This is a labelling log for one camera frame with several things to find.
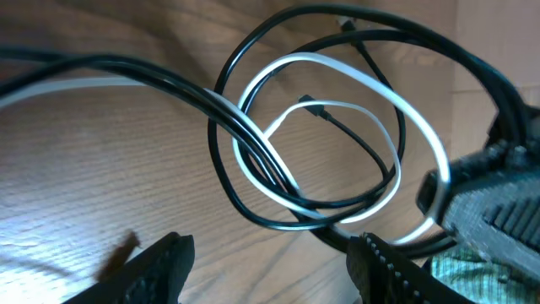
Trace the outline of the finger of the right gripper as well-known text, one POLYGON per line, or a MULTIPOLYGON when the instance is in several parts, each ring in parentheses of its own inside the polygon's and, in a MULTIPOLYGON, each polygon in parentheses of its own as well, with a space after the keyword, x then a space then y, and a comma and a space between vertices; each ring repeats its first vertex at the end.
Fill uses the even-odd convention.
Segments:
POLYGON ((497 143, 450 163, 436 219, 485 259, 539 281, 539 153, 497 143))

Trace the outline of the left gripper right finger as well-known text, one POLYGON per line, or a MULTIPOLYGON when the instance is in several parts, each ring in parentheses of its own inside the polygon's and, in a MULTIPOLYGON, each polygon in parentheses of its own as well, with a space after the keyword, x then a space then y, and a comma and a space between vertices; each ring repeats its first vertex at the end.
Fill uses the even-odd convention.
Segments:
POLYGON ((366 304, 470 302, 371 233, 349 240, 346 264, 366 304))

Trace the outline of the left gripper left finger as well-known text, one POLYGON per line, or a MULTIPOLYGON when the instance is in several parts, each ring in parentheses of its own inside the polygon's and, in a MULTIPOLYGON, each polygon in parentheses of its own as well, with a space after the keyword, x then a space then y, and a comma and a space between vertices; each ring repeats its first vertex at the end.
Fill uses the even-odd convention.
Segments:
POLYGON ((66 304, 177 304, 194 260, 193 236, 171 232, 66 304))

